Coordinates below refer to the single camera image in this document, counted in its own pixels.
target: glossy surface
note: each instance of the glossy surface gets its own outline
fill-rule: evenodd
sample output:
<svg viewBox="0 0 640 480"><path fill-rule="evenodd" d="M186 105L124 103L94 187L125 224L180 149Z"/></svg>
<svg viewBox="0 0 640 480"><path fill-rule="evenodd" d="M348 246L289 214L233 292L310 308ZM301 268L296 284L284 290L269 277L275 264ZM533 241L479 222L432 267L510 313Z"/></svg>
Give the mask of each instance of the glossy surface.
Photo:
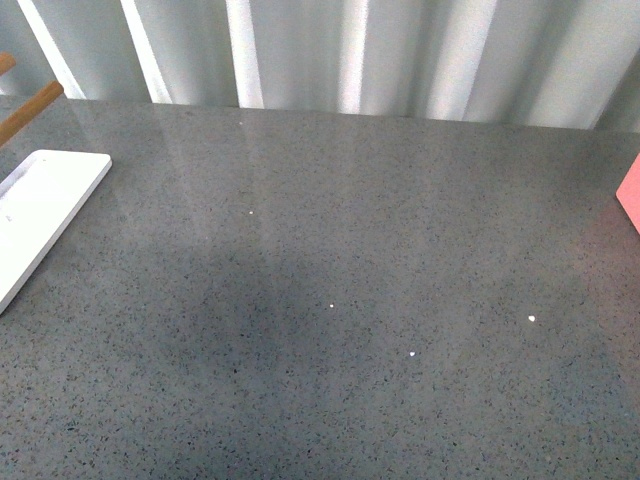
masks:
<svg viewBox="0 0 640 480"><path fill-rule="evenodd" d="M113 168L0 318L3 478L638 473L640 136L58 101L36 148Z"/></svg>

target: white tray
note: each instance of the white tray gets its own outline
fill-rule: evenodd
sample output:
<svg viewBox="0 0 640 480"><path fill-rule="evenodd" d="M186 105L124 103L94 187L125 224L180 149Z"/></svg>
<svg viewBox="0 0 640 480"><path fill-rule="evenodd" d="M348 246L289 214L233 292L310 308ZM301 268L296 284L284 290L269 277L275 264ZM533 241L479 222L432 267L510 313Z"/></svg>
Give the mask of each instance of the white tray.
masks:
<svg viewBox="0 0 640 480"><path fill-rule="evenodd" d="M109 168L109 155L37 150L0 183L0 314Z"/></svg>

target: curtain fold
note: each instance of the curtain fold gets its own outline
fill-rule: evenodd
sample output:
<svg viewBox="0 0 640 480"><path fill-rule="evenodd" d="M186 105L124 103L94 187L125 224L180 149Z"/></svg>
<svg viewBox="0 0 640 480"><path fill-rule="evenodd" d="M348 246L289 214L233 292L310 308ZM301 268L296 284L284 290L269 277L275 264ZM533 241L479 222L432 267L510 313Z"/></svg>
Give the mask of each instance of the curtain fold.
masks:
<svg viewBox="0 0 640 480"><path fill-rule="evenodd" d="M637 0L4 0L0 94L640 132Z"/></svg>

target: speckled quartz surface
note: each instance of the speckled quartz surface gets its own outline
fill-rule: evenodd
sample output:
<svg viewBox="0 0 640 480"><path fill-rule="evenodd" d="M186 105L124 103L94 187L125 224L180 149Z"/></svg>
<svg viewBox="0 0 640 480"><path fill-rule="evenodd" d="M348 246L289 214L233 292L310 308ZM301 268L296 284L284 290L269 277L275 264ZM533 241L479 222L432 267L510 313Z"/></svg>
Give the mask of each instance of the speckled quartz surface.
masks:
<svg viewBox="0 0 640 480"><path fill-rule="evenodd" d="M0 177L39 148L114 165L0 317L0 478L640 475L639 135L59 100Z"/></svg>

